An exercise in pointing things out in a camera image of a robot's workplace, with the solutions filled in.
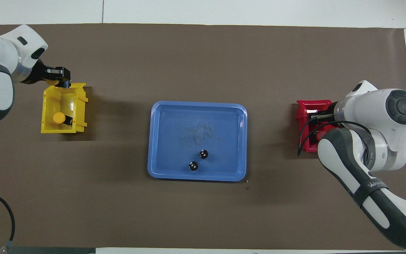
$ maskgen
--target black cable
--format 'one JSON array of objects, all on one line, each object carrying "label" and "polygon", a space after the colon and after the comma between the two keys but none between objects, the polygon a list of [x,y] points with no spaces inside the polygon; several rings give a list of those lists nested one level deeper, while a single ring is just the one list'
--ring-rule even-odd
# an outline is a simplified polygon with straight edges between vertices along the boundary
[{"label": "black cable", "polygon": [[371,134],[371,131],[370,131],[369,129],[367,129],[366,126],[364,126],[364,125],[362,125],[362,124],[359,124],[359,123],[357,123],[357,122],[351,122],[351,121],[331,121],[331,122],[327,122],[327,123],[324,123],[324,124],[321,124],[321,125],[317,126],[316,128],[314,128],[314,130],[312,130],[310,133],[308,133],[308,135],[305,137],[305,139],[303,140],[303,142],[299,144],[299,148],[298,148],[298,150],[297,150],[297,156],[300,156],[300,153],[302,152],[303,144],[306,142],[306,140],[308,140],[308,138],[309,138],[314,132],[316,132],[317,130],[319,130],[320,128],[322,128],[322,127],[324,127],[324,126],[326,126],[326,125],[333,124],[333,123],[348,123],[348,124],[353,124],[353,125],[356,125],[356,126],[359,126],[359,127],[363,128],[367,133]]},{"label": "black cable", "polygon": [[309,119],[309,120],[303,125],[302,130],[300,131],[299,147],[300,147],[300,144],[302,143],[303,130],[305,129],[305,127],[306,127],[310,122],[316,121],[316,120],[317,120],[317,117],[313,117],[313,118]]},{"label": "black cable", "polygon": [[364,146],[363,164],[364,164],[365,166],[367,166],[367,162],[368,162],[368,159],[369,159],[369,147],[368,147],[368,145],[366,144],[366,141],[364,141],[364,139],[361,137],[361,135],[360,135],[357,131],[355,131],[355,130],[353,130],[353,131],[356,132],[356,134],[358,135],[359,139],[361,140],[361,143],[363,143],[363,146]]},{"label": "black cable", "polygon": [[15,218],[13,217],[12,209],[10,209],[10,206],[8,206],[7,202],[1,197],[0,197],[0,201],[6,207],[8,213],[10,215],[10,221],[12,223],[12,232],[10,233],[9,241],[12,241],[13,240],[13,235],[15,235]]}]

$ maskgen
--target black rubber grip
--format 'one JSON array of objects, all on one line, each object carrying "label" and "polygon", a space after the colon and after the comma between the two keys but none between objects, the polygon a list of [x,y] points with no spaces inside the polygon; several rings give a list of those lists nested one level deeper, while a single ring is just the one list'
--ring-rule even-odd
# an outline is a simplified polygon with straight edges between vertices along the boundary
[{"label": "black rubber grip", "polygon": [[406,91],[394,90],[390,92],[385,106],[386,112],[392,120],[406,125]]},{"label": "black rubber grip", "polygon": [[351,197],[355,199],[357,204],[363,203],[363,199],[370,196],[389,221],[389,227],[382,227],[382,225],[369,214],[364,206],[360,205],[360,209],[363,210],[375,227],[377,227],[389,241],[406,249],[406,216],[383,192],[383,188],[386,188],[386,185],[384,183],[382,184],[380,179],[371,180],[370,175],[356,162],[351,132],[348,129],[332,129],[324,135],[323,139],[327,139],[332,143],[345,168],[363,187],[360,187],[355,193],[352,193],[338,175],[334,174],[334,172],[328,168],[327,170],[336,177]]},{"label": "black rubber grip", "polygon": [[388,186],[386,186],[386,184],[379,178],[367,180],[359,186],[355,193],[353,193],[352,198],[358,206],[362,206],[363,202],[372,192],[381,188],[388,189]]}]

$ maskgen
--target cable connector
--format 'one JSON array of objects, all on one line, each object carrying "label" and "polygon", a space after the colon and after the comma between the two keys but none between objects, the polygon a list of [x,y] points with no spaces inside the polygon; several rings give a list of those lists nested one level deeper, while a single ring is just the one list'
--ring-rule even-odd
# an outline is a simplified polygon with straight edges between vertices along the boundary
[{"label": "cable connector", "polygon": [[12,241],[8,241],[4,246],[0,249],[0,254],[8,254],[8,249],[12,246]]},{"label": "cable connector", "polygon": [[315,115],[315,116],[312,116],[312,117],[317,118],[317,120],[320,120],[320,119],[329,119],[329,118],[332,118],[332,117],[333,117],[333,114]]}]

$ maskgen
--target yellow plastic bin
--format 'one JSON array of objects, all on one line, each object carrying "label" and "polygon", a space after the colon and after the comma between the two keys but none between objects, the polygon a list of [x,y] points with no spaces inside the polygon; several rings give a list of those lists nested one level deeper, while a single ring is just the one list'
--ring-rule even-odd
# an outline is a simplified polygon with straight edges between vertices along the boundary
[{"label": "yellow plastic bin", "polygon": [[[72,83],[70,89],[50,85],[43,91],[43,110],[41,133],[76,133],[84,132],[87,123],[84,113],[88,98],[84,91],[85,83]],[[53,116],[57,112],[72,117],[72,125],[56,123]]]}]

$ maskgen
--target black ball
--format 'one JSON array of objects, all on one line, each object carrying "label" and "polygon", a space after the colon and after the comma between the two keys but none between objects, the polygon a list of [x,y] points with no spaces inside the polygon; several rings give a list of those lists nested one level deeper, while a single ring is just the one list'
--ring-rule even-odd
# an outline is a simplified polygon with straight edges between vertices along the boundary
[{"label": "black ball", "polygon": [[195,161],[192,161],[191,163],[189,163],[189,169],[192,171],[195,171],[198,169],[198,163]]},{"label": "black ball", "polygon": [[206,158],[208,157],[208,151],[206,151],[206,150],[201,150],[201,151],[198,153],[198,156],[200,156],[200,158],[202,158],[202,159],[206,159]]}]

